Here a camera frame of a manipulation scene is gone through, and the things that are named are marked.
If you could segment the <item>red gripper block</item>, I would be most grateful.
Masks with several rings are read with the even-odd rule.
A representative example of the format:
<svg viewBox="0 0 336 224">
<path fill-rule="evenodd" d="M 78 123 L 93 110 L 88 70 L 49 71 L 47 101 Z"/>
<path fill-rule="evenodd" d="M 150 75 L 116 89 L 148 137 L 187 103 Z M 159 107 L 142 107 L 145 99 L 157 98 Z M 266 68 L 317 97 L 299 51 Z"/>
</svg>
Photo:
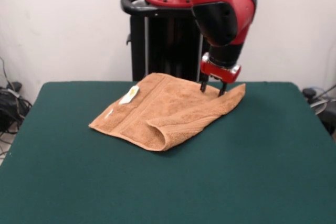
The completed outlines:
<svg viewBox="0 0 336 224">
<path fill-rule="evenodd" d="M 219 67 L 210 61 L 209 53 L 206 52 L 202 56 L 200 62 L 200 71 L 202 72 L 200 74 L 201 92 L 205 92 L 210 76 L 222 81 L 222 87 L 220 88 L 218 93 L 218 97 L 221 97 L 227 89 L 227 84 L 234 83 L 237 80 L 241 72 L 241 68 L 241 65 L 238 64 L 235 64 L 231 68 Z"/>
</svg>

